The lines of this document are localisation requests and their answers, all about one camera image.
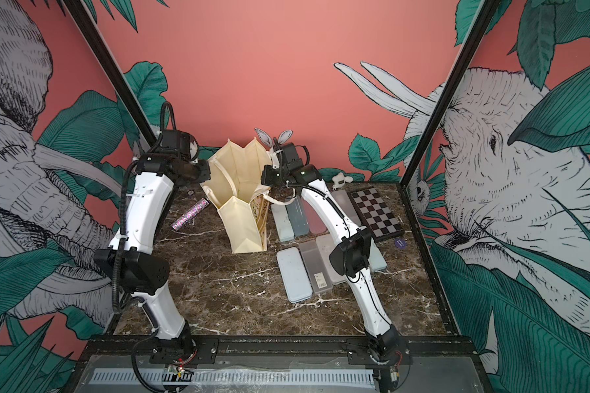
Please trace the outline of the cream floral canvas tote bag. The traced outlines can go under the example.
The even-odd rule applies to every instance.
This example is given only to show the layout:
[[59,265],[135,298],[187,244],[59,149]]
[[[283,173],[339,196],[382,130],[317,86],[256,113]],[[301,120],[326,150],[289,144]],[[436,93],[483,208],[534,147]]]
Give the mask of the cream floral canvas tote bag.
[[270,152],[257,139],[245,147],[229,141],[207,163],[211,178],[201,186],[221,217],[232,252],[265,252],[268,210],[275,199],[261,179],[272,164]]

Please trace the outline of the translucent white pencil case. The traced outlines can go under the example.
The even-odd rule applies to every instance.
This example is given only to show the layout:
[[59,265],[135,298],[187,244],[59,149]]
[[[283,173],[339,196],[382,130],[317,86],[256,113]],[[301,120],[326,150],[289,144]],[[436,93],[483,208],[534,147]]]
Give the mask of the translucent white pencil case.
[[349,219],[354,222],[358,227],[362,227],[362,221],[358,216],[356,209],[354,208],[351,199],[345,190],[333,191],[331,193],[334,200],[338,203],[339,207],[347,214]]

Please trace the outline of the pink pencil case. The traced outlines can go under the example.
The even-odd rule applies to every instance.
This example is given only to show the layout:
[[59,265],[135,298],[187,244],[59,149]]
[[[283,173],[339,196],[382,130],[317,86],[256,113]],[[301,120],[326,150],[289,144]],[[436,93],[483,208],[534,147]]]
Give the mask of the pink pencil case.
[[327,228],[323,220],[316,213],[315,209],[306,201],[303,201],[303,209],[306,215],[306,220],[308,222],[310,232],[316,235],[326,233]]

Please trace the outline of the translucent purple pink case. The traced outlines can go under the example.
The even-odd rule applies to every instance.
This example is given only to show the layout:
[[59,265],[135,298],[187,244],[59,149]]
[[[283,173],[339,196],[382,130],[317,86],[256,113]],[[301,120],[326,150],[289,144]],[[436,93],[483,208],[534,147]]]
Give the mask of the translucent purple pink case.
[[310,299],[313,289],[298,248],[281,250],[276,258],[288,301],[295,304]]

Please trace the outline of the grey case with label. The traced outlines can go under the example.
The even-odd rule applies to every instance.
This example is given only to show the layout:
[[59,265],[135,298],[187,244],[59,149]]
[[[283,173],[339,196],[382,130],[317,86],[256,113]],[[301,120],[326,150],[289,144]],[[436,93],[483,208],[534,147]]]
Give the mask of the grey case with label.
[[303,258],[303,264],[306,268],[308,278],[314,294],[321,294],[330,291],[333,284],[329,280],[329,275],[325,267],[321,252],[315,241],[303,242],[299,244],[299,250]]

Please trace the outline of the pale mint case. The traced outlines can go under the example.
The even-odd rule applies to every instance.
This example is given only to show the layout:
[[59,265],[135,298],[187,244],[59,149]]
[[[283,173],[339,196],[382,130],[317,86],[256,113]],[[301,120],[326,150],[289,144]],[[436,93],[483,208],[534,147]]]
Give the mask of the pale mint case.
[[383,257],[380,249],[374,241],[370,242],[370,257],[369,257],[370,269],[373,272],[385,270],[387,268],[387,262]]

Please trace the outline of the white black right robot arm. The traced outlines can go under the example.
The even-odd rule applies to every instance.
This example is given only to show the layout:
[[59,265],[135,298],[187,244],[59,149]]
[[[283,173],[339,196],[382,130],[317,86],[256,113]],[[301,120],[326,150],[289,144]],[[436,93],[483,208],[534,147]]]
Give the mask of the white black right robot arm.
[[271,163],[262,171],[261,183],[293,189],[321,218],[334,242],[329,261],[347,279],[362,313],[370,357],[379,365],[398,365],[408,348],[384,311],[370,270],[372,233],[360,229],[331,195],[319,170],[302,160],[296,145],[273,142]]

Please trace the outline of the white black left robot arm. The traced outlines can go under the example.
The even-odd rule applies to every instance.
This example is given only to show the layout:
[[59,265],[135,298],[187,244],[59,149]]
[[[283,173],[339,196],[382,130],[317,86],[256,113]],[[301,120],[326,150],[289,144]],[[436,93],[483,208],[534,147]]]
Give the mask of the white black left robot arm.
[[152,252],[175,190],[210,178],[206,160],[187,161],[172,153],[146,153],[131,162],[121,183],[119,229],[93,257],[111,279],[113,312],[127,308],[124,294],[136,301],[152,324],[157,355],[178,363],[192,357],[197,345],[170,294],[170,265]]

